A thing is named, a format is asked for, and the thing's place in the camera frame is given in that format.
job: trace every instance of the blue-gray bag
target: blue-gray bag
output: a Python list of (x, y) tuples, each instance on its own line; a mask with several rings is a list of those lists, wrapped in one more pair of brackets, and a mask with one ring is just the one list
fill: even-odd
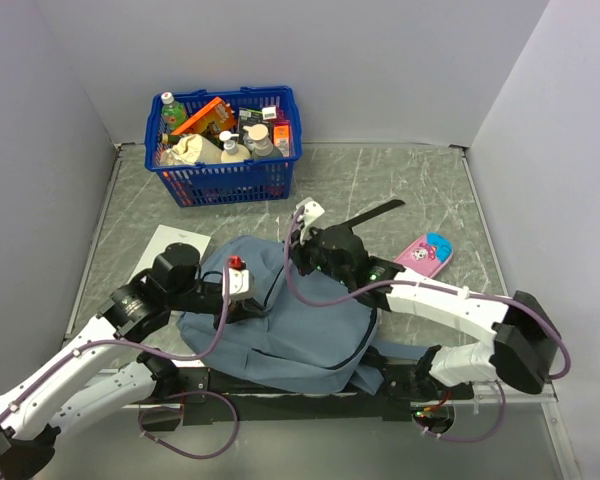
[[(376, 335), (375, 309), (355, 300), (324, 308), (301, 303), (286, 284), (282, 244), (251, 236), (235, 238), (216, 250), (202, 266), (203, 273), (222, 271), (230, 255), (247, 264), (255, 280), (254, 300), (265, 307), (266, 316), (227, 325), (216, 349), (204, 359), (206, 365), (298, 393), (337, 393), (349, 382), (372, 394), (377, 391), (382, 375), (360, 364)], [(301, 277), (293, 268), (292, 275), (303, 295), (315, 301), (347, 293), (346, 287), (320, 272)], [(216, 333), (213, 316), (205, 314), (183, 314), (178, 328), (194, 352), (205, 350)], [(374, 345), (381, 353), (402, 358), (418, 358), (425, 350)]]

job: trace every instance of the red knob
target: red knob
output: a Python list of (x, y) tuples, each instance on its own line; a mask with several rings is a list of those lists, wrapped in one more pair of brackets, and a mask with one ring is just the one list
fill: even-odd
[(233, 268), (234, 270), (242, 270), (244, 268), (244, 262), (237, 255), (229, 256), (229, 268)]

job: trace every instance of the plastic shopping basket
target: plastic shopping basket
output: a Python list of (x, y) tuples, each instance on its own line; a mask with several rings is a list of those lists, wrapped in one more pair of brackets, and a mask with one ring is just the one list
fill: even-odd
[(189, 115), (194, 114), (215, 97), (229, 103), (236, 115), (240, 107), (262, 109), (275, 105), (291, 124), (290, 155), (285, 158), (246, 160), (230, 164), (197, 164), (160, 166), (160, 154), (167, 148), (160, 144), (160, 136), (169, 133), (162, 120), (160, 95), (153, 98), (151, 114), (147, 119), (145, 167), (155, 172), (181, 207), (218, 205), (224, 203), (255, 202), (288, 198), (295, 162), (302, 156), (302, 126), (300, 114), (289, 87), (242, 87), (228, 92), (196, 90), (176, 93), (174, 97), (184, 104)]

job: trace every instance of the gray wall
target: gray wall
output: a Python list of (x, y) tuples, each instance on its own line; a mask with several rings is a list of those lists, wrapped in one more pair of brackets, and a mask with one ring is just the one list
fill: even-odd
[(305, 139), (469, 145), (547, 0), (35, 0), (115, 142), (163, 90), (294, 87)]
[(0, 0), (0, 393), (57, 352), (114, 151), (30, 0)]
[(570, 347), (561, 410), (600, 479), (600, 0), (549, 4), (469, 153), (508, 286)]

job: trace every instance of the gray marble tabletop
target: gray marble tabletop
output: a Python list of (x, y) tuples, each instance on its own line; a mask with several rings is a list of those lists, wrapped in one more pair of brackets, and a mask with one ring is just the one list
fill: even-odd
[[(318, 226), (342, 222), (389, 199), (406, 206), (356, 227), (370, 253), (398, 256), (416, 238), (437, 231), (453, 244), (454, 256), (438, 280), (478, 292), (503, 293), (465, 160), (457, 149), (428, 146), (305, 147), (296, 163), (287, 200), (180, 208), (155, 173), (144, 168), (144, 147), (124, 146), (87, 282), (69, 337), (77, 333), (115, 288), (127, 282), (160, 224), (209, 235), (222, 245), (237, 235), (282, 240), (295, 205), (313, 197), (325, 208)], [(169, 325), (145, 343), (191, 353)], [(383, 314), (378, 335), (411, 345), (463, 345), (465, 334), (430, 320)], [(130, 351), (112, 366), (128, 363)]]

